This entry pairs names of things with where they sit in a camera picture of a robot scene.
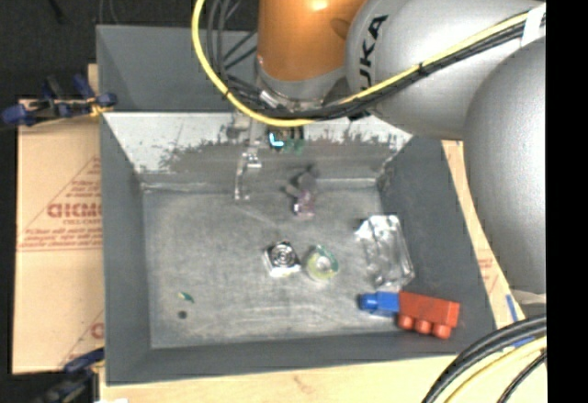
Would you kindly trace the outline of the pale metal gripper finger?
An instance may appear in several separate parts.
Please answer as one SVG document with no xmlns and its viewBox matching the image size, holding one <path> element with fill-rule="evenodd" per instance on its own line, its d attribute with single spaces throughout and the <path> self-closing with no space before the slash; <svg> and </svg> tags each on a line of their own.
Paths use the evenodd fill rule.
<svg viewBox="0 0 588 403">
<path fill-rule="evenodd" d="M 250 184 L 261 173 L 263 168 L 256 151 L 244 151 L 236 165 L 234 182 L 234 199 L 238 202 L 250 198 Z"/>
</svg>

